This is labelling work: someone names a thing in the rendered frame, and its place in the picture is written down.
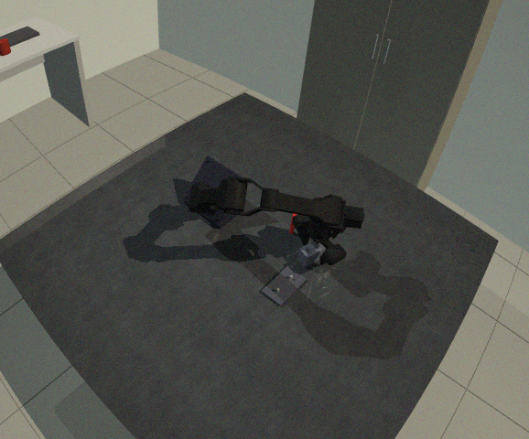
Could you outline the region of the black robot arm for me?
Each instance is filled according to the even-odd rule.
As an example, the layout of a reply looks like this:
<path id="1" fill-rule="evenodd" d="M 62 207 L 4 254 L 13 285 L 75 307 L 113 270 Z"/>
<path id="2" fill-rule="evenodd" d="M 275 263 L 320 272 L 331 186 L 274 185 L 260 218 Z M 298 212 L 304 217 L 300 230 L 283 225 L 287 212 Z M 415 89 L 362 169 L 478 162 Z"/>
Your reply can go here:
<path id="1" fill-rule="evenodd" d="M 248 183 L 254 183 L 262 189 L 260 207 L 243 213 Z M 329 194 L 324 198 L 302 198 L 280 193 L 278 189 L 261 187 L 251 178 L 224 178 L 219 187 L 211 187 L 203 182 L 193 184 L 189 211 L 215 215 L 218 209 L 223 213 L 251 216 L 262 210 L 276 212 L 283 211 L 298 215 L 309 216 L 321 228 L 333 228 L 332 239 L 345 229 L 361 229 L 364 222 L 363 208 L 346 206 L 342 197 Z"/>

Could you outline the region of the red peg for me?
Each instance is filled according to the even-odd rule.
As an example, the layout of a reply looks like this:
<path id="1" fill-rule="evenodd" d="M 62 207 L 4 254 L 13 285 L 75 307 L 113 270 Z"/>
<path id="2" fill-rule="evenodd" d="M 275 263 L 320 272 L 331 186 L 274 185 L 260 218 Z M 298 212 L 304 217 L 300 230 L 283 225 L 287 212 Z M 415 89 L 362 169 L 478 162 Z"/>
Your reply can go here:
<path id="1" fill-rule="evenodd" d="M 296 214 L 293 214 L 293 216 L 292 216 L 291 225 L 290 225 L 290 230 L 289 230 L 289 233 L 290 233 L 290 234 L 293 234 L 293 233 L 294 233 L 295 226 L 292 224 L 292 221 L 293 221 L 293 218 L 294 218 L 295 216 L 296 216 Z"/>

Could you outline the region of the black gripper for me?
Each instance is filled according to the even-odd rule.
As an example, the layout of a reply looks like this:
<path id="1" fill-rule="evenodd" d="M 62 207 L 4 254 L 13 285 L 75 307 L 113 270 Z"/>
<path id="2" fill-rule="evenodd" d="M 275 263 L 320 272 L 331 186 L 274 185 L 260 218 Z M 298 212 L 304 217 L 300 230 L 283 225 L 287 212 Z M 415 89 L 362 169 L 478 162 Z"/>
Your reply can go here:
<path id="1" fill-rule="evenodd" d="M 321 243 L 326 249 L 320 255 L 320 265 L 324 263 L 333 265 L 346 257 L 347 252 L 339 244 L 334 246 L 329 240 L 333 235 L 331 233 L 333 228 L 321 228 L 309 216 L 298 214 L 293 218 L 292 224 L 295 226 L 304 246 L 308 245 L 311 237 L 316 244 Z"/>

